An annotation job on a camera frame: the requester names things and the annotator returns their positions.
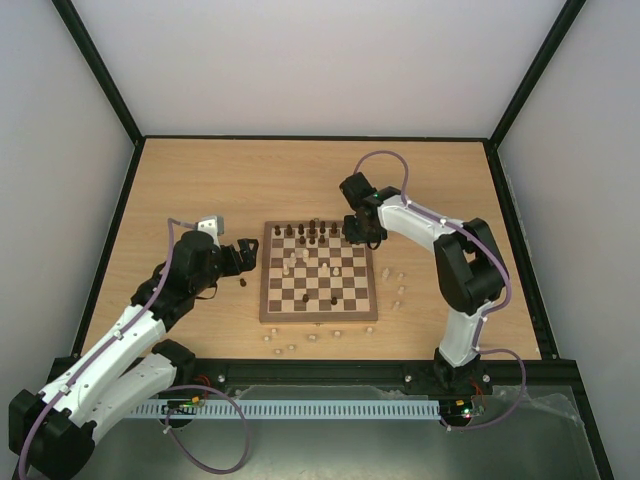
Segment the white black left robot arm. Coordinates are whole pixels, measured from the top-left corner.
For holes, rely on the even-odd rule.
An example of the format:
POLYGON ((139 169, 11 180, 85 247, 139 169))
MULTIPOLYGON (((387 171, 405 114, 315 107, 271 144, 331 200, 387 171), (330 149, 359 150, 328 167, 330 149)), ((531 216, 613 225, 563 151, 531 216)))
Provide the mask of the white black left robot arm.
POLYGON ((9 404, 9 448, 18 474, 34 467, 49 479, 71 479, 95 447, 137 406, 163 392, 211 391, 194 383, 195 355, 166 335, 219 279, 256 266, 259 243, 222 245, 216 230, 170 239, 165 262, 143 282, 120 318, 79 360, 38 392, 9 404))

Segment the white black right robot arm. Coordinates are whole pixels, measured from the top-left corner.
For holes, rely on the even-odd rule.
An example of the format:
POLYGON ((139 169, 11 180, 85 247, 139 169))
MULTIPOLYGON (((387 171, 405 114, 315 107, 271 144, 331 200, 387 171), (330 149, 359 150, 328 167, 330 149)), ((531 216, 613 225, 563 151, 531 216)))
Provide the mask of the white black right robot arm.
POLYGON ((488 315, 502 294, 511 295, 508 270, 489 225, 479 218, 462 222, 444 217, 395 187, 378 190, 361 172, 347 177, 339 190, 353 210, 344 217, 350 243, 375 249, 394 232, 434 255, 449 314, 434 354, 433 376, 445 392, 462 389, 477 372, 488 315))

